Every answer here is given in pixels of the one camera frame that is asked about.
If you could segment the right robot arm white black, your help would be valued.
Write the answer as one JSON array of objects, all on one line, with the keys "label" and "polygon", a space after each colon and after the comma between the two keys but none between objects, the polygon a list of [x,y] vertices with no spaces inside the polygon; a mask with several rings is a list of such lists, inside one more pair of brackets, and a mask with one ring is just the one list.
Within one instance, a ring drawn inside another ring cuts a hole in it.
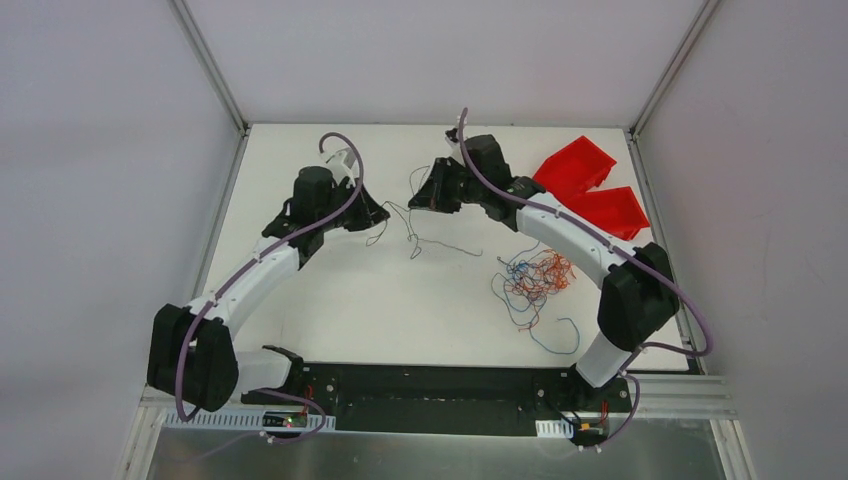
[{"label": "right robot arm white black", "polygon": [[569,400],[583,410],[607,397],[607,384],[680,309],[667,252],[636,246],[592,225],[530,177],[515,176],[490,134],[445,133],[452,152],[435,159],[409,200],[414,210],[444,214],[478,205],[486,215],[562,254],[600,291],[598,334],[569,371]]}]

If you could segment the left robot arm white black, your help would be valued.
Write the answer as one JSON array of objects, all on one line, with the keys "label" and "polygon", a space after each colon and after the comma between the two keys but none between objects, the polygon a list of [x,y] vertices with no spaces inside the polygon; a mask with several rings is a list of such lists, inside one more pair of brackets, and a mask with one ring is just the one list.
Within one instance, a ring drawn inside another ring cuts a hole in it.
[{"label": "left robot arm white black", "polygon": [[389,217],[348,168],[302,168],[292,196],[229,278],[185,306],[166,304],[156,313],[148,386],[209,412],[263,388],[281,404],[297,402],[305,378],[292,369],[296,355],[274,346],[238,352],[237,333],[323,246],[326,232],[364,231]]}]

